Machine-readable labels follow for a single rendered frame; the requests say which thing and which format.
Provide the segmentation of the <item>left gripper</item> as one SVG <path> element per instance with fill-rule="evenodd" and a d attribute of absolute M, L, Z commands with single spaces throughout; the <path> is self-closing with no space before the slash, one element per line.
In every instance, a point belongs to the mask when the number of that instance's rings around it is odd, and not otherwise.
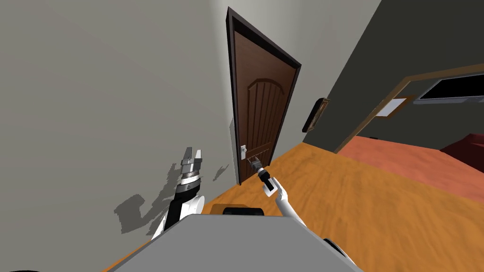
<path fill-rule="evenodd" d="M 181 174 L 188 175 L 189 173 L 199 172 L 202 163 L 201 150 L 197 150 L 195 158 L 192 158 L 192 147 L 187 147 L 181 161 Z"/>

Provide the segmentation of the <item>brown wooden door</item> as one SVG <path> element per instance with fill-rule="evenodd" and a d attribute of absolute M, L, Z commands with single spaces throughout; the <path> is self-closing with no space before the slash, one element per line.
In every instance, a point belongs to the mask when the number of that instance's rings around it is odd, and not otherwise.
<path fill-rule="evenodd" d="M 249 161 L 258 158 L 266 167 L 286 108 L 296 69 L 242 34 L 234 33 L 237 91 L 237 132 L 241 181 L 256 171 Z"/>

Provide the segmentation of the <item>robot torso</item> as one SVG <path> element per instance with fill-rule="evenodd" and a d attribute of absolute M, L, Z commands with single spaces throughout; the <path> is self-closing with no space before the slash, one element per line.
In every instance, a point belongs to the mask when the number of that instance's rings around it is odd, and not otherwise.
<path fill-rule="evenodd" d="M 191 214 L 107 272 L 363 272 L 296 219 Z"/>

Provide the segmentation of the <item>orange red rug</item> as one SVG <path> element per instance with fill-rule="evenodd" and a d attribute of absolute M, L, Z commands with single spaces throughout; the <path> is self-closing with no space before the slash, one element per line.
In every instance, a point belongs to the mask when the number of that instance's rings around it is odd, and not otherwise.
<path fill-rule="evenodd" d="M 439 150 L 356 136 L 338 154 L 484 203 L 484 173 Z"/>

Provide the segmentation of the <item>dark red sofa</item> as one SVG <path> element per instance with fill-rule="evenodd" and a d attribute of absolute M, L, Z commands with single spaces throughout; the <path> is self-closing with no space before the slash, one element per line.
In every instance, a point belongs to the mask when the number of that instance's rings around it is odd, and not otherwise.
<path fill-rule="evenodd" d="M 440 151 L 468 165 L 484 165 L 484 134 L 468 134 Z"/>

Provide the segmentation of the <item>black television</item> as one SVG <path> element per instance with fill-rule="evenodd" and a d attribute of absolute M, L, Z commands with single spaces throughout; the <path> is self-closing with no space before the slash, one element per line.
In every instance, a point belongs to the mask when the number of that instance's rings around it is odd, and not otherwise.
<path fill-rule="evenodd" d="M 484 72 L 437 78 L 414 104 L 484 102 Z"/>

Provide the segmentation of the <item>dark framed wall picture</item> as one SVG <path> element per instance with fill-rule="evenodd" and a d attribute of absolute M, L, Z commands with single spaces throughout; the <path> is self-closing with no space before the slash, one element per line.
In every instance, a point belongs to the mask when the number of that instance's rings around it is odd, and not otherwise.
<path fill-rule="evenodd" d="M 328 98 L 319 98 L 314 106 L 313 106 L 313 109 L 311 110 L 303 128 L 302 128 L 302 132 L 303 133 L 308 133 L 310 132 L 311 130 L 314 130 L 314 128 L 316 127 L 316 124 L 318 122 L 318 120 L 320 119 L 323 111 L 325 110 L 327 104 L 329 103 L 330 99 Z"/>

